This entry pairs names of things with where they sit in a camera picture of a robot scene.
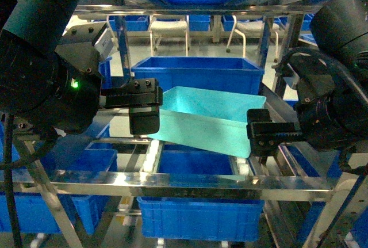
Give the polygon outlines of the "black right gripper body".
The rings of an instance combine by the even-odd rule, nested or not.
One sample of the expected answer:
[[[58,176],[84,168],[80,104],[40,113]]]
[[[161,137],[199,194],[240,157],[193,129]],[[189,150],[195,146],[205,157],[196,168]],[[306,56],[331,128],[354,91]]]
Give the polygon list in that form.
[[[317,151],[367,139],[367,106],[353,94],[328,94],[296,106],[301,131]]]

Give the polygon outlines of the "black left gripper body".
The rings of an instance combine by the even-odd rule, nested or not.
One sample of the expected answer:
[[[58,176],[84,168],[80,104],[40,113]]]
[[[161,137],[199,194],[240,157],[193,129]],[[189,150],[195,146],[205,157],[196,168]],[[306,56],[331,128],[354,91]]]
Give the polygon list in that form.
[[[35,127],[82,133],[99,108],[102,78],[63,58],[1,67],[1,111]]]

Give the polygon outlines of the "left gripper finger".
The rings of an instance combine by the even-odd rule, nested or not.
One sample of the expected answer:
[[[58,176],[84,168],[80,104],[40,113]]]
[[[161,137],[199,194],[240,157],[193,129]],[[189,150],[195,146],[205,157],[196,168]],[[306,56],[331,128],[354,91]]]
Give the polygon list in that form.
[[[156,78],[135,79],[122,87],[103,89],[100,106],[105,109],[161,106],[163,90]]]
[[[159,107],[129,108],[129,129],[131,135],[149,135],[160,128]]]

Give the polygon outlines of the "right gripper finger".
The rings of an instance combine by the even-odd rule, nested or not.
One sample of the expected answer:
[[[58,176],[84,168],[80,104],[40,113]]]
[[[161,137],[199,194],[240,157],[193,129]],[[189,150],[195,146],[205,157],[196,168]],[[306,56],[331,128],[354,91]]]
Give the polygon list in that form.
[[[275,155],[282,143],[305,140],[298,123],[251,122],[247,124],[251,154],[258,157]]]
[[[248,124],[252,123],[272,123],[268,109],[249,109],[247,111]]]

